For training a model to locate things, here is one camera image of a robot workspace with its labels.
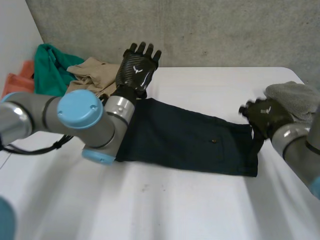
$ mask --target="beige pants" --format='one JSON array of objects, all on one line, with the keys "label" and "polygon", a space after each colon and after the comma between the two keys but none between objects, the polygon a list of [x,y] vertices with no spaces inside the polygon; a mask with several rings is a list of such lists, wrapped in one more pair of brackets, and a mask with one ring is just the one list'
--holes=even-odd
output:
[{"label": "beige pants", "polygon": [[115,78],[119,69],[118,64],[101,62],[89,57],[84,63],[68,67],[67,71],[74,74],[76,80],[71,81],[67,93],[87,89],[100,97],[110,96],[116,90]]}]

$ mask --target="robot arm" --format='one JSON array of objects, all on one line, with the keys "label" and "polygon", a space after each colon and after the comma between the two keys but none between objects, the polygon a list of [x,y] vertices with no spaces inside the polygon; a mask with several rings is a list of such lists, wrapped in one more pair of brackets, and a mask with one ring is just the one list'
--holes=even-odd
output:
[{"label": "robot arm", "polygon": [[254,135],[271,139],[278,154],[320,200],[320,111],[309,131],[305,125],[294,123],[275,100],[248,101],[239,112],[252,125]]},{"label": "robot arm", "polygon": [[111,164],[135,110],[136,98],[145,98],[146,88],[158,68],[161,52],[153,58],[153,45],[132,44],[123,55],[116,75],[116,91],[103,106],[88,90],[63,97],[14,92],[0,103],[0,140],[6,146],[38,131],[79,137],[85,146],[82,156]]},{"label": "robot arm", "polygon": [[320,200],[320,112],[310,131],[298,123],[279,128],[272,137],[272,146],[285,162]]}]

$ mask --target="table surface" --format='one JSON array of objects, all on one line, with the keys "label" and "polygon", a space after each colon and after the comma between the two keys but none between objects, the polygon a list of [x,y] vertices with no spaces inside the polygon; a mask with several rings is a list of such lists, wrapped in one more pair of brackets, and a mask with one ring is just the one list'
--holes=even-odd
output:
[{"label": "table surface", "polygon": [[[282,67],[159,68],[148,87],[158,101],[233,123],[241,104],[277,83],[301,80]],[[38,132],[18,145],[48,147]],[[318,240],[320,201],[266,141],[257,178],[139,162],[103,166],[73,139],[39,156],[11,155],[0,195],[14,207],[24,240]]]}]

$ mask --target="teal shirt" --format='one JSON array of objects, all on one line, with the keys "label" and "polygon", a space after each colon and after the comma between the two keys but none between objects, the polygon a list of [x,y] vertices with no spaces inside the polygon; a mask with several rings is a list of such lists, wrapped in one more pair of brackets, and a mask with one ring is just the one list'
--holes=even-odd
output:
[{"label": "teal shirt", "polygon": [[69,66],[82,64],[80,57],[61,52],[50,44],[38,46],[34,57],[34,92],[61,97],[75,76]]}]

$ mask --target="concrete wall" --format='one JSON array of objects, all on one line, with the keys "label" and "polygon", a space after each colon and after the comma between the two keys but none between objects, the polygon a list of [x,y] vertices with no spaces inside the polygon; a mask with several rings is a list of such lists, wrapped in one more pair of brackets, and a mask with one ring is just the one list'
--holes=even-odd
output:
[{"label": "concrete wall", "polygon": [[120,63],[152,42],[163,67],[287,67],[320,89],[319,0],[26,0],[45,42]]}]

